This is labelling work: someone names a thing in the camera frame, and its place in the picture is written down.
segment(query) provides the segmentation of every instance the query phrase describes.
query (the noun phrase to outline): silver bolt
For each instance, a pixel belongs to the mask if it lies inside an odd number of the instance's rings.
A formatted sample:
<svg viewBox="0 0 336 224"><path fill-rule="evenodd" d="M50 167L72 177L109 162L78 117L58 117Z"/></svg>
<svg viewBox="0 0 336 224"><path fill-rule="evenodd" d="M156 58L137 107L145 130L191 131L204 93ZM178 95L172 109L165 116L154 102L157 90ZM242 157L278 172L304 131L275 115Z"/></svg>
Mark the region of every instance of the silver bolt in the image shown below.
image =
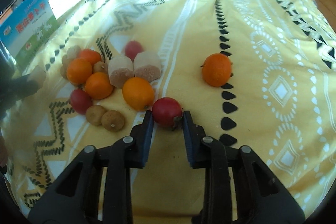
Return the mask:
<svg viewBox="0 0 336 224"><path fill-rule="evenodd" d="M242 150L244 153L248 154L248 153L251 152L251 147L249 147L249 146L247 146L247 145L244 145L244 146L241 147L241 150Z"/></svg>
<svg viewBox="0 0 336 224"><path fill-rule="evenodd" d="M212 143L213 139L210 136L203 137L202 141L204 143Z"/></svg>
<svg viewBox="0 0 336 224"><path fill-rule="evenodd" d="M84 148L84 152L85 153L91 153L94 149L95 149L95 147L93 145L87 145Z"/></svg>
<svg viewBox="0 0 336 224"><path fill-rule="evenodd" d="M124 143L131 143L133 142L133 137L132 136L126 136L123 138Z"/></svg>

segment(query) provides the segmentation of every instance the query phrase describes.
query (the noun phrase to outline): yellow tablecloth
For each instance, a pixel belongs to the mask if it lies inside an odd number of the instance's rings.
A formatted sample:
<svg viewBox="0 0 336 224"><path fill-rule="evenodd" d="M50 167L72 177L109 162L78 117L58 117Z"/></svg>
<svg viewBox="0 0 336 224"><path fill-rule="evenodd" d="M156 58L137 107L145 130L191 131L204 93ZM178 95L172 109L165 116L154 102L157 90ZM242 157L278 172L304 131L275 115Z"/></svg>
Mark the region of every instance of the yellow tablecloth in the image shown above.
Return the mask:
<svg viewBox="0 0 336 224"><path fill-rule="evenodd" d="M62 22L36 65L47 79L18 102L2 123L9 179L24 214L86 145L109 146L128 135L144 113L121 90L100 101L122 112L119 133L88 124L68 102L74 87L60 77L61 58L74 45L104 60L130 40L157 51L162 77L156 97L190 110L215 138L250 145L309 216L335 180L336 35L313 0L51 0ZM205 58L223 52L234 75L222 88L202 80ZM190 223L202 208L204 170L192 170L183 134L155 127L147 166L131 174L135 223Z"/></svg>

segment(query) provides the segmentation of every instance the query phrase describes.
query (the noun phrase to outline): orange fruit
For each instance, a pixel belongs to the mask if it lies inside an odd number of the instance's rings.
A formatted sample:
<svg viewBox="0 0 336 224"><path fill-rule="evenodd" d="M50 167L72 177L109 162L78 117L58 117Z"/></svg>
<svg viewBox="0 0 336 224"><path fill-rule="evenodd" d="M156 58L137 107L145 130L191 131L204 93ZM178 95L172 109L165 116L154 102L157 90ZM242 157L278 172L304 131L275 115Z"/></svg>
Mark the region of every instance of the orange fruit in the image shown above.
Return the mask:
<svg viewBox="0 0 336 224"><path fill-rule="evenodd" d="M71 61L67 68L67 78L75 85L84 84L91 74L92 66L84 58Z"/></svg>
<svg viewBox="0 0 336 224"><path fill-rule="evenodd" d="M147 80L133 77L125 82L123 97L136 111L145 111L154 103L154 90Z"/></svg>
<svg viewBox="0 0 336 224"><path fill-rule="evenodd" d="M221 53L209 55L202 66L202 76L206 83L212 86L222 86L231 77L231 61Z"/></svg>
<svg viewBox="0 0 336 224"><path fill-rule="evenodd" d="M101 61L100 53L89 48L80 51L77 57L86 59L91 63L92 66L95 63Z"/></svg>
<svg viewBox="0 0 336 224"><path fill-rule="evenodd" d="M113 88L109 76L103 72L92 74L85 83L86 93L95 100L106 98L112 93Z"/></svg>

